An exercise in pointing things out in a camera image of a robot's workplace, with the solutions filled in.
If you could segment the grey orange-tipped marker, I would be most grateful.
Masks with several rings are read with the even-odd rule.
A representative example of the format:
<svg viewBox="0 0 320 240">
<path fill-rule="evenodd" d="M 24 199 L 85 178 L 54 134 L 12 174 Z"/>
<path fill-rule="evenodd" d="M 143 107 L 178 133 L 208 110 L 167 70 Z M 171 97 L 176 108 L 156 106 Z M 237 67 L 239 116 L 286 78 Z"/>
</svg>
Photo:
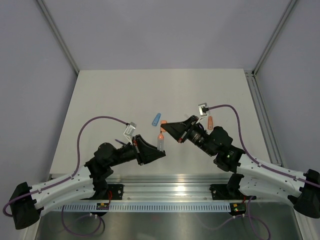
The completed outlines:
<svg viewBox="0 0 320 240">
<path fill-rule="evenodd" d="M 165 142 L 164 135 L 162 132 L 160 132 L 157 137 L 157 149 L 161 152 L 164 151 L 164 142 Z"/>
</svg>

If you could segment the blue highlighter pen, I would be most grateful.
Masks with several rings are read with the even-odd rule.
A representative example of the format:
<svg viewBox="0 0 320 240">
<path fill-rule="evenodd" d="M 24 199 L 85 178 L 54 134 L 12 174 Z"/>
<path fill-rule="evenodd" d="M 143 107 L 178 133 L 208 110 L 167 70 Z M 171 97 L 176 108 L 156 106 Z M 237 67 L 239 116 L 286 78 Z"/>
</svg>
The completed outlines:
<svg viewBox="0 0 320 240">
<path fill-rule="evenodd" d="M 152 125 L 153 127 L 156 127 L 156 126 L 158 125 L 159 121 L 160 121 L 160 118 L 161 118 L 161 113 L 157 113 L 157 114 L 155 115 L 155 117 L 154 117 L 151 125 Z"/>
</svg>

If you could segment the orange highlighter pen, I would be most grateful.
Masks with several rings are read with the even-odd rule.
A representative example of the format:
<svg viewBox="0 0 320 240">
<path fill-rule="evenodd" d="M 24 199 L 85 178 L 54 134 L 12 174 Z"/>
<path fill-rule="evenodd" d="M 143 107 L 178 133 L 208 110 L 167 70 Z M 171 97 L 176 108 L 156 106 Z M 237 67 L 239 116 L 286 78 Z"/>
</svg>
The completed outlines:
<svg viewBox="0 0 320 240">
<path fill-rule="evenodd" d="M 213 130 L 213 128 L 214 128 L 213 117 L 209 116 L 207 118 L 207 129 L 211 131 L 211 130 Z"/>
</svg>

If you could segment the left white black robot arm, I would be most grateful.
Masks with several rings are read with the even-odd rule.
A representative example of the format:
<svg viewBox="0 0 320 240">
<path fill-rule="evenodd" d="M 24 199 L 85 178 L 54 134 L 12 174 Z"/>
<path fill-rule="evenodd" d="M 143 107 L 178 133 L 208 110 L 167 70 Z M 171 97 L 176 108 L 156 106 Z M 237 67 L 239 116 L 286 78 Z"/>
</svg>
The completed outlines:
<svg viewBox="0 0 320 240">
<path fill-rule="evenodd" d="M 14 226 L 17 230 L 28 228 L 50 211 L 77 200 L 103 199 L 108 194 L 106 179 L 113 174 L 112 167 L 133 160 L 146 165 L 165 155 L 140 135 L 120 148 L 102 143 L 93 158 L 74 173 L 32 186 L 27 182 L 17 185 L 9 200 Z"/>
</svg>

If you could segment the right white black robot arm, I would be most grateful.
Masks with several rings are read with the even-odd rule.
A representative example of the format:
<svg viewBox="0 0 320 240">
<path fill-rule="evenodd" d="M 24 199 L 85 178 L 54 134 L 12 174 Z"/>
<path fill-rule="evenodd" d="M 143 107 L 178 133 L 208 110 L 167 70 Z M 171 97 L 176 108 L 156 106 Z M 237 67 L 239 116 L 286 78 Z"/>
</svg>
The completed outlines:
<svg viewBox="0 0 320 240">
<path fill-rule="evenodd" d="M 319 172 L 312 169 L 302 172 L 259 160 L 243 148 L 233 146 L 233 139 L 221 126 L 208 133 L 195 115 L 185 121 L 163 123 L 161 127 L 178 143 L 192 142 L 214 157 L 219 169 L 232 173 L 226 189 L 230 197 L 275 199 L 304 216 L 320 217 Z"/>
</svg>

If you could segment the aluminium front rail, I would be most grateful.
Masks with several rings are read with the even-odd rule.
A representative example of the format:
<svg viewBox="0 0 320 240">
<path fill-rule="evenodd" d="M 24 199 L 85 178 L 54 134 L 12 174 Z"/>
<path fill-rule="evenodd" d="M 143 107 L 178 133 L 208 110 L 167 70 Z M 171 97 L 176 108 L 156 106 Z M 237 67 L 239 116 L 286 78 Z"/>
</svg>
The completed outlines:
<svg viewBox="0 0 320 240">
<path fill-rule="evenodd" d="M 115 176 L 105 180 L 93 180 L 93 188 L 97 193 L 93 200 L 102 200 L 107 197 L 109 184 L 124 185 L 123 197 L 120 201 L 152 202 L 152 201 L 205 201 L 212 198 L 210 185 L 227 184 L 232 178 L 231 174 L 210 175 L 138 175 Z M 297 174 L 291 177 L 275 174 L 267 174 L 267 178 L 261 176 L 246 176 L 241 178 L 242 186 L 252 191 L 254 188 L 261 190 L 257 197 L 275 200 L 280 194 L 299 196 L 304 186 L 299 181 Z"/>
</svg>

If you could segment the aluminium rail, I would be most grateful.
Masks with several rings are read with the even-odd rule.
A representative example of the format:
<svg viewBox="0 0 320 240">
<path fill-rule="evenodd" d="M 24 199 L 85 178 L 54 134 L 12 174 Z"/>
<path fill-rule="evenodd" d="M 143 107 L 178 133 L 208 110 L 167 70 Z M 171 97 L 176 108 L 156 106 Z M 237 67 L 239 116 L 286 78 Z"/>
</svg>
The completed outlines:
<svg viewBox="0 0 320 240">
<path fill-rule="evenodd" d="M 261 91 L 258 86 L 258 82 L 254 74 L 250 70 L 244 70 L 244 75 L 248 83 L 270 161 L 277 166 L 283 167 L 284 165 L 281 153 L 279 151 L 276 138 L 271 127 L 271 123 L 267 114 Z"/>
<path fill-rule="evenodd" d="M 107 197 L 109 184 L 124 185 L 123 197 L 120 201 L 152 202 L 152 201 L 205 201 L 212 198 L 210 185 L 227 184 L 232 178 L 231 174 L 210 175 L 138 175 L 115 176 L 105 180 L 93 180 L 93 188 L 97 193 L 93 200 L 102 200 Z M 280 194 L 299 196 L 304 186 L 299 181 L 297 174 L 291 177 L 275 174 L 267 174 L 267 178 L 261 176 L 246 176 L 241 178 L 242 186 L 252 191 L 254 188 L 261 190 L 257 197 L 275 200 Z"/>
</svg>

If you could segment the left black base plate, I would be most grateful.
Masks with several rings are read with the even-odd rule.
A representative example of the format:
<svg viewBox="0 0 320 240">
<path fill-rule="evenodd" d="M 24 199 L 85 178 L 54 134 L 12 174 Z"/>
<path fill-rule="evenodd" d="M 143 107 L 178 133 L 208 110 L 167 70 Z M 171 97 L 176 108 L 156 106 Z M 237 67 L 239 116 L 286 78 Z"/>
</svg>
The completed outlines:
<svg viewBox="0 0 320 240">
<path fill-rule="evenodd" d="M 111 200 L 120 201 L 123 199 L 124 185 L 123 184 L 109 184 L 106 193 L 107 198 Z"/>
</svg>

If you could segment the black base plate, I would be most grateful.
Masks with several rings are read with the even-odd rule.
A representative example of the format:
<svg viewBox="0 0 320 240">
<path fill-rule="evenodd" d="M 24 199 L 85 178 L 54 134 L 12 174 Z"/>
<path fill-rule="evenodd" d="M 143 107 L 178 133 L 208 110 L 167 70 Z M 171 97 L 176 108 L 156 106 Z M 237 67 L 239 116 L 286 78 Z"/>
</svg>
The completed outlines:
<svg viewBox="0 0 320 240">
<path fill-rule="evenodd" d="M 123 199 L 124 185 L 123 184 L 109 184 L 106 193 L 107 198 L 111 200 L 120 201 Z"/>
<path fill-rule="evenodd" d="M 233 190 L 227 184 L 211 184 L 209 190 L 213 200 L 249 200 L 251 197 L 256 200 L 256 196 L 244 195 L 240 192 L 240 186 Z"/>
</svg>

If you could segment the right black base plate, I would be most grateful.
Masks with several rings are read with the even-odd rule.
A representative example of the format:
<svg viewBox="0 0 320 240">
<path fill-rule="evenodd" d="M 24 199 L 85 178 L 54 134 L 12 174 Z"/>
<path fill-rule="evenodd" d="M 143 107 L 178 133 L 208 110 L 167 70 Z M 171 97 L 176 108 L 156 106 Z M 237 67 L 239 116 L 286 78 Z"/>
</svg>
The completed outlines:
<svg viewBox="0 0 320 240">
<path fill-rule="evenodd" d="M 249 200 L 251 197 L 256 200 L 256 196 L 244 195 L 240 192 L 240 186 L 233 190 L 227 184 L 211 184 L 209 190 L 213 200 Z"/>
</svg>

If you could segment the right side aluminium rail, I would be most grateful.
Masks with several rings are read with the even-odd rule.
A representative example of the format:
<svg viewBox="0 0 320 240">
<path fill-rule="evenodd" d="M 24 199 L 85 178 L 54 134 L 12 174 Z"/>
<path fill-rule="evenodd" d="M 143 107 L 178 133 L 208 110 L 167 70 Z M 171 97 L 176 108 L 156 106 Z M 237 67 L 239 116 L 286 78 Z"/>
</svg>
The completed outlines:
<svg viewBox="0 0 320 240">
<path fill-rule="evenodd" d="M 267 114 L 261 91 L 258 86 L 258 82 L 254 74 L 250 70 L 244 70 L 244 75 L 248 83 L 270 161 L 277 166 L 283 167 L 284 165 L 281 153 L 279 151 L 276 138 L 271 127 L 271 123 Z"/>
</svg>

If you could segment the right aluminium frame post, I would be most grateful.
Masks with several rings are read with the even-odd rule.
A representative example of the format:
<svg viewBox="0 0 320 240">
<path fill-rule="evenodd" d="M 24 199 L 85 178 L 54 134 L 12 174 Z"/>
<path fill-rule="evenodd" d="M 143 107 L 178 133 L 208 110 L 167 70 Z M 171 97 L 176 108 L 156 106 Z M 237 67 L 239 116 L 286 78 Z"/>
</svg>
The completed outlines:
<svg viewBox="0 0 320 240">
<path fill-rule="evenodd" d="M 293 14 L 299 2 L 300 2 L 299 0 L 290 0 L 288 2 L 270 38 L 268 39 L 267 44 L 264 47 L 257 63 L 255 64 L 254 68 L 251 71 L 254 77 L 256 77 L 259 71 L 261 70 L 263 64 L 265 63 L 271 51 L 273 50 L 274 46 L 276 45 L 279 37 L 281 36 L 283 30 L 285 29 L 286 24 L 289 22 L 291 15 Z"/>
</svg>

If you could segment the aluminium frame post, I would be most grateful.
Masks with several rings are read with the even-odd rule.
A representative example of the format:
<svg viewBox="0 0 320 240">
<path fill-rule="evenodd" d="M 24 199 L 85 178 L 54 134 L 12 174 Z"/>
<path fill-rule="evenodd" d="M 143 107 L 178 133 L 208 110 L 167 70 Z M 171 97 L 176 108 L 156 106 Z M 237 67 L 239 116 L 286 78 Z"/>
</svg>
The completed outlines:
<svg viewBox="0 0 320 240">
<path fill-rule="evenodd" d="M 40 13 L 42 14 L 42 17 L 46 22 L 48 28 L 50 29 L 52 35 L 54 36 L 57 44 L 59 45 L 63 55 L 65 56 L 68 63 L 72 67 L 74 73 L 78 76 L 80 73 L 80 68 L 78 67 L 78 64 L 76 63 L 74 57 L 72 56 L 72 53 L 70 52 L 70 49 L 68 48 L 52 14 L 50 13 L 50 10 L 46 2 L 44 0 L 35 0 L 34 2 L 38 7 Z"/>
<path fill-rule="evenodd" d="M 299 0 L 290 0 L 288 2 L 270 38 L 268 39 L 267 44 L 264 47 L 257 63 L 255 64 L 254 68 L 251 71 L 254 77 L 256 77 L 259 71 L 261 70 L 263 64 L 265 63 L 271 51 L 273 50 L 274 46 L 276 45 L 279 37 L 281 36 L 283 30 L 285 29 L 286 24 L 289 22 L 291 15 L 293 14 L 299 2 L 300 2 Z"/>
</svg>

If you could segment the left aluminium frame post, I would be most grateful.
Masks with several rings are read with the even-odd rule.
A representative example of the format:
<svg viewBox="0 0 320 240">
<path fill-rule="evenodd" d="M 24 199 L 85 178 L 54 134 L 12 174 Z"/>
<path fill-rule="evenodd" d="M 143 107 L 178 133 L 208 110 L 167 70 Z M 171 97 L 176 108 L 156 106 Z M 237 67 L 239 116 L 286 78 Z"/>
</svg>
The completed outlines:
<svg viewBox="0 0 320 240">
<path fill-rule="evenodd" d="M 50 29 L 52 35 L 54 36 L 57 44 L 59 45 L 63 55 L 65 56 L 68 63 L 72 67 L 74 73 L 78 76 L 80 73 L 80 68 L 78 67 L 78 64 L 76 63 L 74 57 L 72 56 L 72 53 L 70 52 L 70 49 L 68 48 L 52 14 L 50 13 L 50 10 L 46 2 L 44 0 L 35 0 L 34 2 L 38 7 L 40 13 L 42 14 L 42 17 L 46 22 L 48 28 Z"/>
</svg>

